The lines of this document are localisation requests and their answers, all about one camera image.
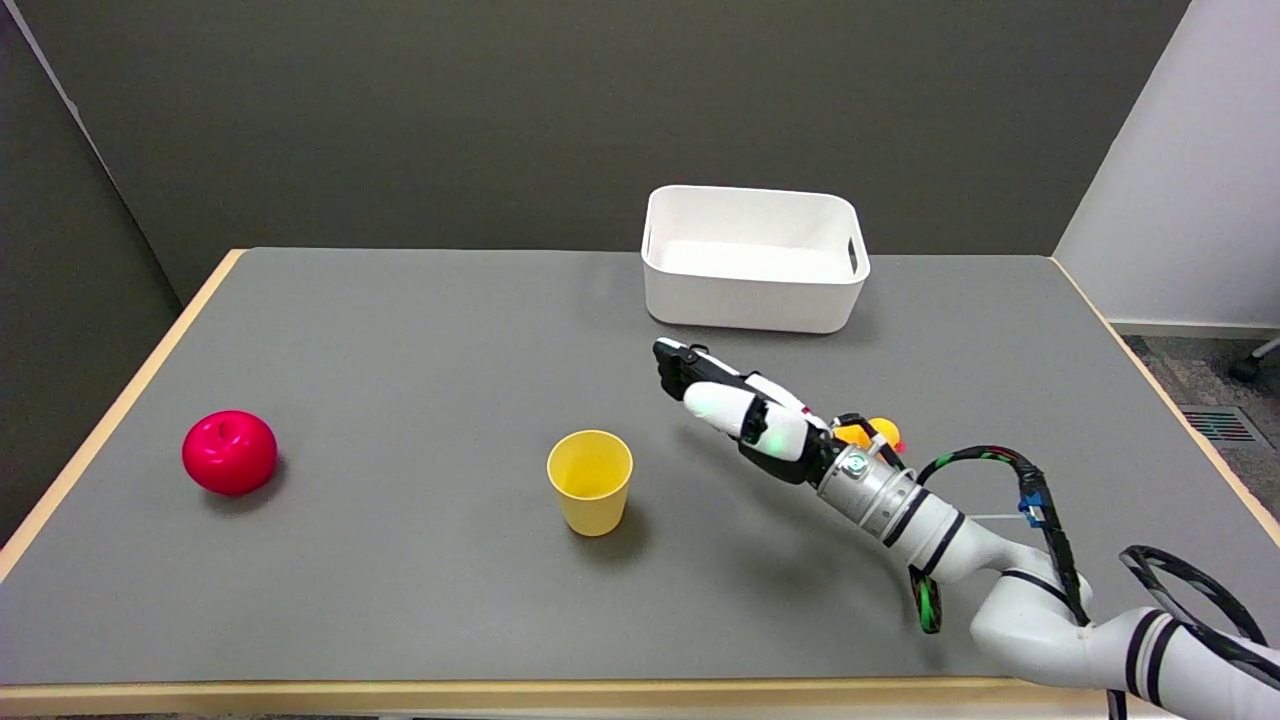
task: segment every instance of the robotic arm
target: robotic arm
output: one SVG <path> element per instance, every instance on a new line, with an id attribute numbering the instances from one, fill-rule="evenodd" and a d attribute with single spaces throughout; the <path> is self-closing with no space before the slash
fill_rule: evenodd
<path id="1" fill-rule="evenodd" d="M 741 374 L 701 346 L 659 338 L 653 351 L 671 397 L 733 438 L 760 469 L 813 487 L 909 564 L 925 632 L 937 632 L 941 621 L 934 582 L 993 570 L 1001 577 L 969 630 L 1010 675 L 1044 685 L 1106 689 L 1114 720 L 1125 716 L 1125 691 L 1188 720 L 1280 717 L 1280 652 L 1266 646 L 1239 601 L 1178 557 L 1143 546 L 1128 548 L 1121 561 L 1162 609 L 1130 610 L 1102 624 L 1089 620 L 1092 589 L 1075 573 L 1043 473 L 1021 455 L 982 446 L 943 456 L 915 475 L 856 415 L 841 415 L 828 427 L 777 383 Z M 833 436 L 835 427 L 847 423 L 864 428 L 870 447 Z M 1043 530 L 1050 552 L 992 533 L 923 487 L 938 468 L 970 457 L 1014 468 L 1019 509 Z M 1248 639 L 1201 623 L 1172 600 L 1152 568 L 1190 582 Z"/>

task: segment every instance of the blue clip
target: blue clip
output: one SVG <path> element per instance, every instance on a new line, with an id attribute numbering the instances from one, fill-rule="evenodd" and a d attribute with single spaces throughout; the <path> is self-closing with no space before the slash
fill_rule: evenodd
<path id="1" fill-rule="evenodd" d="M 1039 491 L 1023 496 L 1023 498 L 1018 501 L 1018 511 L 1027 518 L 1027 521 L 1033 528 L 1041 528 L 1044 525 L 1043 507 L 1044 501 L 1041 500 Z"/>

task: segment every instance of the wooden table edge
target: wooden table edge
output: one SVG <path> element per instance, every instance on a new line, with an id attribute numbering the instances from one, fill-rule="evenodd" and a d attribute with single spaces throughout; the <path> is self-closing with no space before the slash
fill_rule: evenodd
<path id="1" fill-rule="evenodd" d="M 49 491 L 0 551 L 0 582 L 31 546 L 84 468 L 111 436 L 187 328 L 230 273 L 244 250 L 232 250 L 182 311 L 169 332 L 125 386 Z M 1280 524 L 1197 433 L 1124 340 L 1098 313 L 1066 268 L 1061 270 L 1134 366 L 1179 418 L 1192 439 L 1221 473 L 1267 534 L 1280 544 Z M 61 685 L 0 685 L 0 715 L 79 715 L 138 712 L 392 712 L 529 708 L 681 708 L 823 705 L 1052 705 L 1102 706 L 1097 691 L 1046 688 L 1011 678 L 846 678 L 726 680 L 520 680 L 520 682 L 197 682 Z"/>

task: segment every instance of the white wall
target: white wall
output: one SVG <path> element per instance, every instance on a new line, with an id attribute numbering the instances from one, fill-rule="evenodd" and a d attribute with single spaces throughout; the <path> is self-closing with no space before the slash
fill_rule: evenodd
<path id="1" fill-rule="evenodd" d="M 1280 327 L 1280 0 L 1193 0 L 1055 258 L 1112 322 Z"/>

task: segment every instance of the floor vent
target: floor vent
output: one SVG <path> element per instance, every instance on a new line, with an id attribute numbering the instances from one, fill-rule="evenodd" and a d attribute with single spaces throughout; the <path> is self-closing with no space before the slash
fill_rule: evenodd
<path id="1" fill-rule="evenodd" d="M 1230 405 L 1179 405 L 1187 421 L 1201 432 L 1216 447 L 1256 447 L 1270 448 L 1271 443 L 1262 437 L 1253 423 Z"/>

